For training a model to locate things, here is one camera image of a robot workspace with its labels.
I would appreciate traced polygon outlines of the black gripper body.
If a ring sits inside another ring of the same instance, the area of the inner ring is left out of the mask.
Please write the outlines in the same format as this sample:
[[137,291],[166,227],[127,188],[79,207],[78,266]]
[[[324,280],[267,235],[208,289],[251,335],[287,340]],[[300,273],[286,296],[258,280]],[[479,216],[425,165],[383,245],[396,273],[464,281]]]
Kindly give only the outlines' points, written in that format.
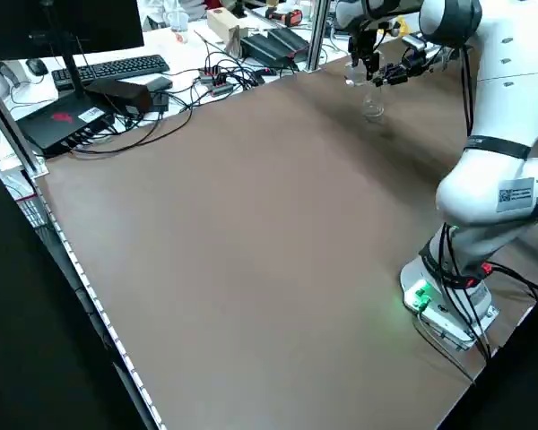
[[377,29],[358,29],[351,33],[351,52],[372,52],[377,44]]
[[407,74],[423,74],[426,70],[426,54],[424,51],[412,51],[403,56],[402,66]]

